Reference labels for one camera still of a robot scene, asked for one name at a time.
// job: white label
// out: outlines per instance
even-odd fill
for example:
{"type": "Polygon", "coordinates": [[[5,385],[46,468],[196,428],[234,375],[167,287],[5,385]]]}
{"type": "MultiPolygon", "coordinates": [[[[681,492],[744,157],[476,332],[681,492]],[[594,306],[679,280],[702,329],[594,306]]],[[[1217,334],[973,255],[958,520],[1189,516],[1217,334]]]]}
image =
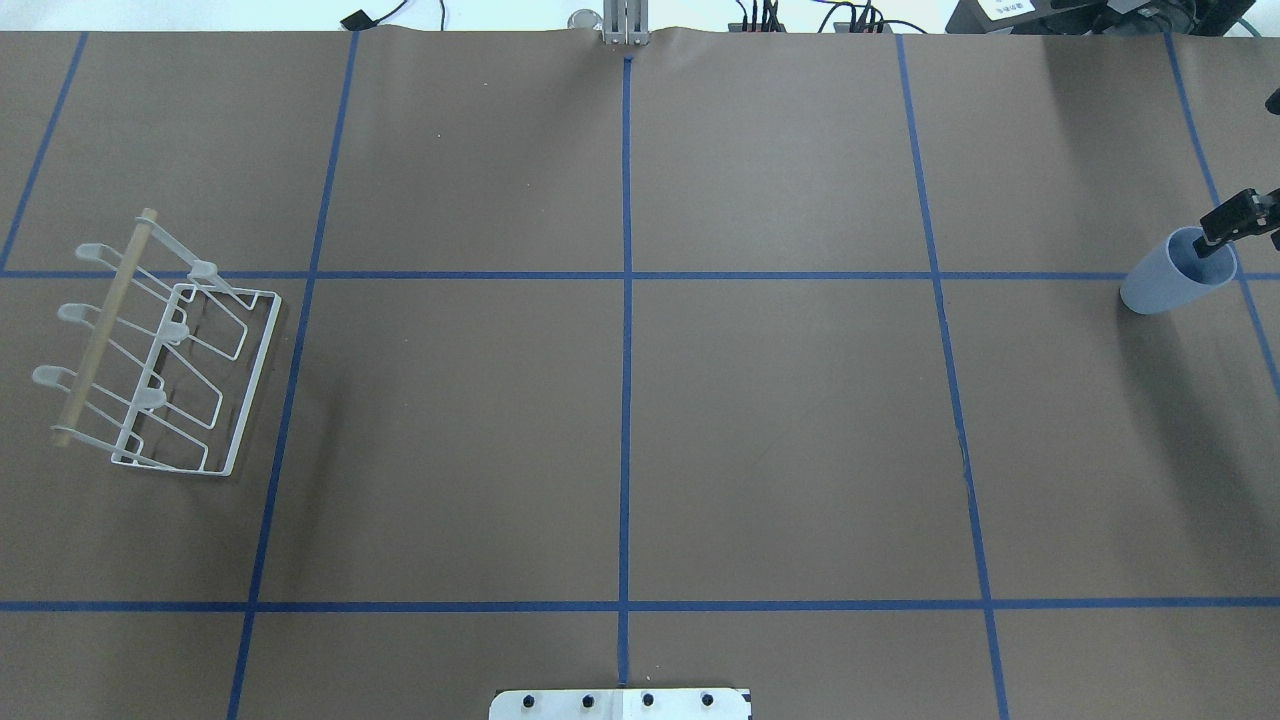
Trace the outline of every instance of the white label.
{"type": "Polygon", "coordinates": [[[1014,15],[1025,15],[1036,10],[1032,0],[978,0],[982,12],[993,20],[1002,20],[1014,15]]]}

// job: white wire rack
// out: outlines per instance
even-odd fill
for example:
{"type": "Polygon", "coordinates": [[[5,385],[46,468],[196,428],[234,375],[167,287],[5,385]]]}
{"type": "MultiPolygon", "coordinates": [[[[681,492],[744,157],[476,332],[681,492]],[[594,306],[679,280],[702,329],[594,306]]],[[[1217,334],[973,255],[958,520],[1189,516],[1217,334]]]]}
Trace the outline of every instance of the white wire rack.
{"type": "Polygon", "coordinates": [[[76,249],[78,259],[105,265],[115,274],[101,306],[68,302],[58,309],[59,319],[90,329],[78,369],[41,365],[32,373],[37,384],[67,393],[61,414],[52,425],[54,445],[65,447],[77,439],[110,452],[111,462],[118,465],[229,475],[239,454],[283,301],[275,292],[232,287],[218,274],[218,265],[201,260],[156,224],[154,210],[143,210],[136,220],[124,252],[102,243],[76,249]],[[151,238],[189,268],[186,282],[165,283],[140,265],[151,238]],[[140,288],[163,305],[159,320],[152,316],[150,322],[133,322],[120,316],[125,292],[131,287],[140,288]],[[189,313],[197,305],[202,316],[215,315],[219,323],[230,328],[229,340],[218,342],[197,337],[189,324],[189,313]],[[251,327],[246,318],[261,323],[255,322],[251,327]],[[113,331],[118,328],[132,337],[113,337],[113,331]],[[97,382],[99,368],[109,350],[125,368],[136,368],[137,380],[132,392],[118,392],[97,382]],[[175,400],[177,393],[166,388],[168,380],[163,374],[170,360],[183,368],[188,384],[196,391],[184,388],[180,405],[175,400]],[[227,372],[233,368],[237,372],[227,372]],[[221,379],[224,377],[239,379],[236,392],[219,387],[227,382],[221,379]],[[196,401],[188,404],[186,395],[193,395],[196,401]],[[88,419],[95,419],[92,424],[106,429],[105,437],[79,427],[86,409],[88,419]],[[141,432],[143,424],[148,433],[141,432]],[[148,438],[152,447],[148,447],[148,438]],[[211,450],[214,441],[221,442],[211,450]],[[180,451],[173,455],[183,461],[161,460],[154,452],[154,446],[161,443],[180,446],[180,451]]]}

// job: wire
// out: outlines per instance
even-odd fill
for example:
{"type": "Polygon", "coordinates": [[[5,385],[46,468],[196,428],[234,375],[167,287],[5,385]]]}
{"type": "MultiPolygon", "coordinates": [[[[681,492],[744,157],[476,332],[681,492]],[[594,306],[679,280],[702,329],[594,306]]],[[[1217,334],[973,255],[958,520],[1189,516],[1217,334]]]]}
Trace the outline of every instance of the wire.
{"type": "Polygon", "coordinates": [[[818,26],[818,32],[827,29],[827,20],[829,20],[831,15],[835,15],[836,10],[841,8],[849,8],[849,23],[852,24],[854,17],[858,14],[858,10],[855,9],[856,5],[852,3],[828,3],[828,5],[831,5],[831,9],[827,10],[827,17],[822,18],[822,24],[818,26]]]}
{"type": "Polygon", "coordinates": [[[920,26],[918,26],[915,23],[909,23],[906,20],[881,20],[879,24],[882,24],[882,26],[906,26],[909,28],[914,28],[914,29],[919,31],[923,35],[929,35],[928,31],[925,31],[923,27],[920,27],[920,26]]]}
{"type": "Polygon", "coordinates": [[[831,9],[827,10],[827,17],[822,18],[822,24],[818,26],[818,32],[822,32],[822,31],[827,29],[827,22],[831,19],[831,15],[833,15],[836,13],[836,10],[838,10],[840,8],[849,8],[849,32],[854,32],[854,26],[859,22],[858,20],[858,10],[863,10],[865,13],[865,9],[870,8],[878,15],[881,14],[879,10],[877,10],[876,8],[872,8],[870,3],[868,3],[865,5],[855,5],[854,3],[850,3],[849,0],[838,0],[838,1],[837,0],[813,0],[813,1],[814,3],[822,3],[823,5],[831,5],[831,9]]]}
{"type": "Polygon", "coordinates": [[[374,24],[378,24],[378,23],[380,23],[380,22],[385,20],[387,18],[389,18],[389,17],[394,15],[394,14],[396,14],[396,13],[398,13],[398,12],[399,12],[399,9],[401,9],[401,8],[403,8],[403,6],[404,6],[404,5],[407,4],[407,3],[408,3],[408,0],[401,0],[401,4],[399,4],[399,5],[396,5],[396,9],[394,9],[394,10],[392,10],[390,13],[387,13],[385,15],[383,15],[383,17],[378,18],[376,20],[374,20],[374,24]]]}
{"type": "Polygon", "coordinates": [[[1192,28],[1196,27],[1196,15],[1192,14],[1192,12],[1187,10],[1187,6],[1184,6],[1181,3],[1170,3],[1169,6],[1176,9],[1187,18],[1187,27],[1183,28],[1181,32],[1190,32],[1192,28]]]}
{"type": "Polygon", "coordinates": [[[1249,35],[1252,35],[1253,37],[1262,37],[1262,33],[1258,32],[1258,28],[1253,27],[1253,23],[1251,23],[1249,20],[1240,18],[1235,22],[1244,29],[1249,31],[1249,35]]]}

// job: black cable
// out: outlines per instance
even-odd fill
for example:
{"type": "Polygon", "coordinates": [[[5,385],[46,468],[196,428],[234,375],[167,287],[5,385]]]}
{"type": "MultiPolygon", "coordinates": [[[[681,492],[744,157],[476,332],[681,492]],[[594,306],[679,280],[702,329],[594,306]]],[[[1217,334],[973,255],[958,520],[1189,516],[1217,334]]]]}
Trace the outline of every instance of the black cable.
{"type": "Polygon", "coordinates": [[[849,27],[852,28],[854,23],[858,20],[858,10],[860,8],[867,8],[869,5],[869,3],[868,5],[856,5],[847,0],[841,0],[838,3],[832,3],[829,0],[814,0],[814,1],[822,3],[823,5],[831,5],[831,9],[827,10],[827,17],[822,18],[822,24],[818,26],[818,32],[827,29],[827,22],[831,19],[831,15],[833,15],[836,10],[838,10],[840,8],[849,8],[849,27]]]}
{"type": "Polygon", "coordinates": [[[870,4],[870,3],[868,3],[868,4],[867,4],[867,5],[864,6],[864,8],[863,8],[863,14],[861,14],[861,15],[858,15],[858,22],[856,22],[856,23],[854,23],[854,24],[851,24],[851,26],[849,26],[849,32],[863,32],[863,28],[865,28],[865,27],[867,27],[867,18],[869,18],[869,17],[870,17],[870,14],[872,14],[872,10],[873,10],[873,9],[874,9],[874,8],[872,6],[872,4],[870,4]]]}
{"type": "Polygon", "coordinates": [[[1187,10],[1187,6],[1181,4],[1181,0],[1170,1],[1169,6],[1176,9],[1179,13],[1183,14],[1183,17],[1187,18],[1187,27],[1183,28],[1183,32],[1190,32],[1192,28],[1196,27],[1196,15],[1192,12],[1187,10]]]}
{"type": "Polygon", "coordinates": [[[404,6],[404,5],[407,4],[407,3],[408,3],[408,0],[401,0],[401,4],[399,4],[399,5],[396,5],[396,9],[394,9],[394,10],[392,10],[390,13],[387,13],[385,15],[383,15],[383,17],[378,18],[376,20],[374,20],[374,24],[378,24],[378,23],[380,23],[380,22],[385,20],[387,18],[389,18],[389,17],[394,15],[394,14],[396,14],[396,13],[398,13],[398,12],[399,12],[399,9],[401,9],[401,8],[403,8],[403,6],[404,6]]]}
{"type": "Polygon", "coordinates": [[[925,31],[923,27],[920,27],[920,26],[918,26],[915,23],[909,23],[906,20],[881,20],[881,24],[882,26],[906,26],[906,27],[914,28],[914,29],[916,29],[916,31],[919,31],[919,32],[922,32],[924,35],[929,35],[928,31],[925,31]]]}
{"type": "Polygon", "coordinates": [[[831,9],[827,10],[827,17],[822,18],[822,24],[818,26],[818,32],[827,29],[827,20],[829,20],[831,15],[835,15],[836,10],[841,8],[849,8],[849,22],[850,24],[854,22],[854,15],[858,14],[858,10],[854,8],[852,3],[831,3],[831,9]]]}

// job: white wall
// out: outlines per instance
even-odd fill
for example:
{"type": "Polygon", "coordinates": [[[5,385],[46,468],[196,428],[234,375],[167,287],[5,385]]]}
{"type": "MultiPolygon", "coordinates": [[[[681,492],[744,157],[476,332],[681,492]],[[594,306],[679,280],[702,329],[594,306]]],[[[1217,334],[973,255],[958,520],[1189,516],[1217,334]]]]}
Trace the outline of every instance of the white wall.
{"type": "MultiPolygon", "coordinates": [[[[338,20],[364,8],[378,17],[399,0],[0,0],[0,29],[338,29],[338,20]]],[[[750,0],[744,0],[750,8],[750,0]]],[[[445,0],[448,29],[556,29],[579,8],[599,0],[445,0]]],[[[733,0],[650,0],[650,27],[723,31],[741,10],[733,0]]],[[[955,0],[877,0],[891,18],[942,32],[955,0]]],[[[827,6],[781,0],[791,32],[813,32],[827,6]]],[[[844,17],[847,12],[837,13],[844,17]]],[[[1260,0],[1245,15],[1263,35],[1280,36],[1280,0],[1260,0]]],[[[439,26],[436,0],[410,0],[394,24],[439,26]]],[[[1236,28],[1233,35],[1243,35],[1236,28]]]]}

